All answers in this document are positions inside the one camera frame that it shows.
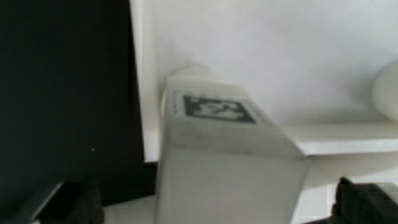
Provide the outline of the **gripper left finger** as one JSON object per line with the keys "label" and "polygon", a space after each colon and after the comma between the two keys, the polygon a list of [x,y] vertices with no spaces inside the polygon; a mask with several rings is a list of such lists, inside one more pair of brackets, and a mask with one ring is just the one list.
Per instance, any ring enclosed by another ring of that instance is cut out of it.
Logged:
{"label": "gripper left finger", "polygon": [[104,224],[97,180],[49,184],[29,196],[10,224]]}

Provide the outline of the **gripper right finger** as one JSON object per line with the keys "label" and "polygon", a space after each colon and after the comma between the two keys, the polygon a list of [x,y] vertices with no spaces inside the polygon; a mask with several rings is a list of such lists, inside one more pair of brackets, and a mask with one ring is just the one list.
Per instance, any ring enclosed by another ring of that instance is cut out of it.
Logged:
{"label": "gripper right finger", "polygon": [[330,224],[398,224],[398,203],[374,183],[339,178]]}

